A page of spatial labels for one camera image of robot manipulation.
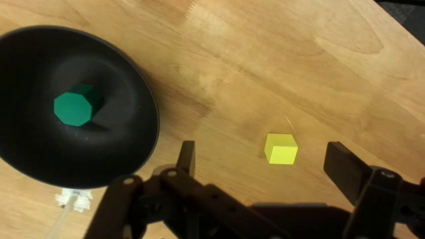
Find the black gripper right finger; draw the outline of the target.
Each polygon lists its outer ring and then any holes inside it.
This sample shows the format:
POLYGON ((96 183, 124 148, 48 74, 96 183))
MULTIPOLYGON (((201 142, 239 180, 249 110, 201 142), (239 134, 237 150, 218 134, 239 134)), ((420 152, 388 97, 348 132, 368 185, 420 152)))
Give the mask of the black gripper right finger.
POLYGON ((355 204, 368 181, 372 168, 342 142, 327 144, 324 166, 328 178, 355 204))

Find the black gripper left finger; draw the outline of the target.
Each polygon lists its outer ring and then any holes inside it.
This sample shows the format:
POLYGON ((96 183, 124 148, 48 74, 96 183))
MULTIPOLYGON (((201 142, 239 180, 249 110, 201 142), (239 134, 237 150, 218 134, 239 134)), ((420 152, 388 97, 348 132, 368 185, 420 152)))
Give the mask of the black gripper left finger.
POLYGON ((196 142, 185 140, 181 146, 177 167, 193 176, 196 172, 196 142))

